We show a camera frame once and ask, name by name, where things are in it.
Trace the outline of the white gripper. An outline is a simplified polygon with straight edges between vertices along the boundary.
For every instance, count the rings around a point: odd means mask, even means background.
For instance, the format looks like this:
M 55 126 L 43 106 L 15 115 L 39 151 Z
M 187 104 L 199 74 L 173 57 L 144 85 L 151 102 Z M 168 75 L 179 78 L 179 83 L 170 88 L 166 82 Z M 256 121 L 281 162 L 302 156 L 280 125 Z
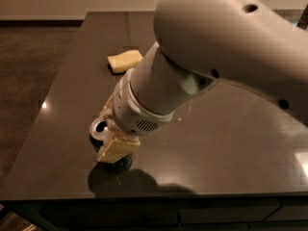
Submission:
M 138 100 L 131 87 L 132 69 L 129 69 L 116 84 L 114 93 L 103 106 L 100 117 L 114 118 L 116 125 L 123 131 L 136 136 L 148 136 L 156 133 L 162 126 L 171 122 L 173 113 L 159 115 L 145 108 Z M 114 164 L 121 158 L 135 152 L 141 145 L 134 141 L 112 137 L 101 139 L 97 161 Z

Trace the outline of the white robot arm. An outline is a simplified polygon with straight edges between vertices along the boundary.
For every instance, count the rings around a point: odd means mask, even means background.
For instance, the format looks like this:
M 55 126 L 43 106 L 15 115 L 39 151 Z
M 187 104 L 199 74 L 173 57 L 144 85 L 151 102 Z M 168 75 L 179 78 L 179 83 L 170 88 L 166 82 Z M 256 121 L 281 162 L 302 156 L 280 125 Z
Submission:
M 308 116 L 307 34 L 257 0 L 160 0 L 146 54 L 109 57 L 120 81 L 99 115 L 97 159 L 113 164 L 182 103 L 219 82 L 256 93 L 301 123 Z

